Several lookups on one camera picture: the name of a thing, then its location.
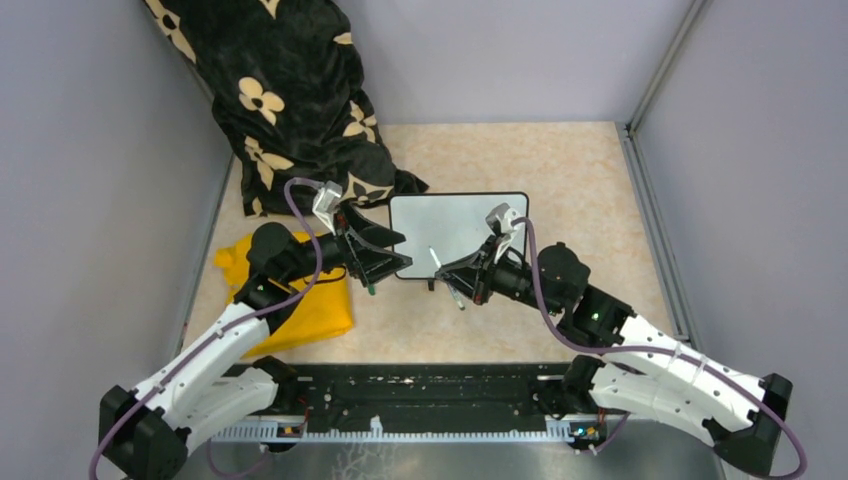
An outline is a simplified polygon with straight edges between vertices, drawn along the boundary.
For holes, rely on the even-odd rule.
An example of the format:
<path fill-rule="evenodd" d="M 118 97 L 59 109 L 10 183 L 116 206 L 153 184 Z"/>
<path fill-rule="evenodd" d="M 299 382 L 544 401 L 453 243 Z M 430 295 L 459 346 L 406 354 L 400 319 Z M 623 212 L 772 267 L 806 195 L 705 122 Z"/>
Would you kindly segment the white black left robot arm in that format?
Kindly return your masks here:
<path fill-rule="evenodd" d="M 225 266 L 232 292 L 218 319 L 146 380 L 104 394 L 94 459 L 132 479 L 171 479 L 246 416 L 292 411 L 301 401 L 297 377 L 276 353 L 349 332 L 347 280 L 371 287 L 409 266 L 395 251 L 404 239 L 348 204 L 333 209 L 325 234 L 258 227 Z"/>

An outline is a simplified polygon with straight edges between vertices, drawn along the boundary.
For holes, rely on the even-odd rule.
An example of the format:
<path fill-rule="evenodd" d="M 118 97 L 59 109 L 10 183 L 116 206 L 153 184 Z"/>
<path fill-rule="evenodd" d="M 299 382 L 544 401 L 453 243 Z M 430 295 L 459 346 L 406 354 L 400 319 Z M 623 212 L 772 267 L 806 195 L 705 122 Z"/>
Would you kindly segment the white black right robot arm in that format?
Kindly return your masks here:
<path fill-rule="evenodd" d="M 440 266 L 435 277 L 477 305 L 500 294 L 541 312 L 555 337 L 579 353 L 563 382 L 572 410 L 651 418 L 750 476 L 773 478 L 792 382 L 778 373 L 746 374 L 701 354 L 590 285 L 589 274 L 562 242 L 527 262 L 491 236 L 476 252 Z"/>

